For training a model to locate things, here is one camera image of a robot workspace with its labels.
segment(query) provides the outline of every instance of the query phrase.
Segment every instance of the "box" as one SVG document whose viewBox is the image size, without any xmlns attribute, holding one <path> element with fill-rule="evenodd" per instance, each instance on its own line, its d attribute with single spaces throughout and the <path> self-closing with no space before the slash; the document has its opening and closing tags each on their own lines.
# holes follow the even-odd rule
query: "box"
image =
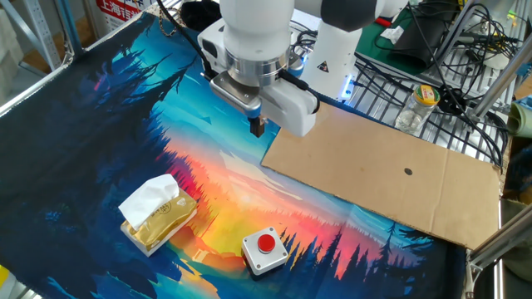
<svg viewBox="0 0 532 299">
<path fill-rule="evenodd" d="M 262 165 L 470 249 L 498 229 L 499 168 L 330 105 L 305 137 L 281 130 Z"/>
</svg>

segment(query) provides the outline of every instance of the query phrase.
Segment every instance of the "blue light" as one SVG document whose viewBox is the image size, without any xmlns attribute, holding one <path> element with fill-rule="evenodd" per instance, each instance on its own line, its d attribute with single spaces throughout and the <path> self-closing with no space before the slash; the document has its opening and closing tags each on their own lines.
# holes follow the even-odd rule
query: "blue light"
<svg viewBox="0 0 532 299">
<path fill-rule="evenodd" d="M 346 100 L 351 98 L 352 89 L 349 90 L 351 85 L 352 75 L 347 76 L 346 80 L 343 82 L 342 94 L 340 95 L 341 100 Z"/>
</svg>

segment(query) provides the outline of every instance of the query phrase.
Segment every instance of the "white tissue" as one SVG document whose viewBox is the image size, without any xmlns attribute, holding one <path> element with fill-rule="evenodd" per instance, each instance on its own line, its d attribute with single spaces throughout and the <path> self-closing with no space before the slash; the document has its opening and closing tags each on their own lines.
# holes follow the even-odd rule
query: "white tissue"
<svg viewBox="0 0 532 299">
<path fill-rule="evenodd" d="M 174 177 L 163 174 L 143 183 L 118 208 L 133 229 L 139 230 L 153 212 L 179 194 L 180 188 Z"/>
</svg>

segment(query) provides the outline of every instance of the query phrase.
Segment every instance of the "glass jar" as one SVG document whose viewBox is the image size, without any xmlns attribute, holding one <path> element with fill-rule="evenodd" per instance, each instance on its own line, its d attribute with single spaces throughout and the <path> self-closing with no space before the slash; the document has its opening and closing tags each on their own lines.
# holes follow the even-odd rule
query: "glass jar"
<svg viewBox="0 0 532 299">
<path fill-rule="evenodd" d="M 396 118 L 395 127 L 414 135 L 423 127 L 440 101 L 440 94 L 432 86 L 417 87 Z"/>
</svg>

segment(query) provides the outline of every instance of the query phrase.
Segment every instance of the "tissue box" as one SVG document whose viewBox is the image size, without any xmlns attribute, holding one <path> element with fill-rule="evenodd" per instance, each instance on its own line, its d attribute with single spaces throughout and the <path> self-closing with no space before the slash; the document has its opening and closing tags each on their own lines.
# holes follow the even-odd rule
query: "tissue box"
<svg viewBox="0 0 532 299">
<path fill-rule="evenodd" d="M 196 201 L 180 189 L 180 194 L 153 212 L 139 230 L 133 229 L 126 220 L 121 225 L 121 231 L 149 257 L 184 227 L 196 213 Z"/>
</svg>

